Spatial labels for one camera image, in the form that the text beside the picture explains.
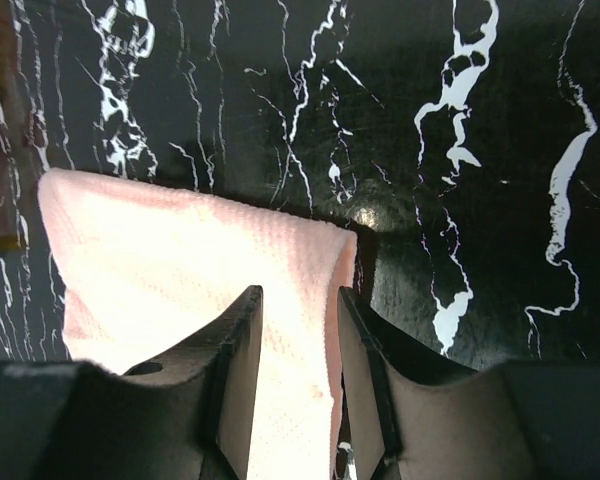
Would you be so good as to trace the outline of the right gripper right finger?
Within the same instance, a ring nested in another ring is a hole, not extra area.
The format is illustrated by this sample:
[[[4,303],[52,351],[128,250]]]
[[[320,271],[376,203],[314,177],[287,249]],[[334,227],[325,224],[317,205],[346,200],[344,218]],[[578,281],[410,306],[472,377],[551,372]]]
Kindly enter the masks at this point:
[[[600,364],[507,361],[476,371],[338,294],[361,479],[600,479]]]

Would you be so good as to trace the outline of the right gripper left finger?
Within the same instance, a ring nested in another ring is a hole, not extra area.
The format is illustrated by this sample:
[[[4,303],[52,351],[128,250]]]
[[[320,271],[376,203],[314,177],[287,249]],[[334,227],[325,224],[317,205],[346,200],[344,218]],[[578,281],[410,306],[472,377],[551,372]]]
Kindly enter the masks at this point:
[[[0,361],[0,479],[243,479],[263,291],[118,376]]]

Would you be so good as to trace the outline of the plain pink towel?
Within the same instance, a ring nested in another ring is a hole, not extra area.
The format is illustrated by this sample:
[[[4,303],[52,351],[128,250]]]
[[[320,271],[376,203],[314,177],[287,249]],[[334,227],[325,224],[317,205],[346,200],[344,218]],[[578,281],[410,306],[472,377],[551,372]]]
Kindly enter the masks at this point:
[[[53,169],[38,184],[63,341],[121,374],[263,290],[248,477],[328,479],[342,412],[337,297],[357,237],[210,194]]]

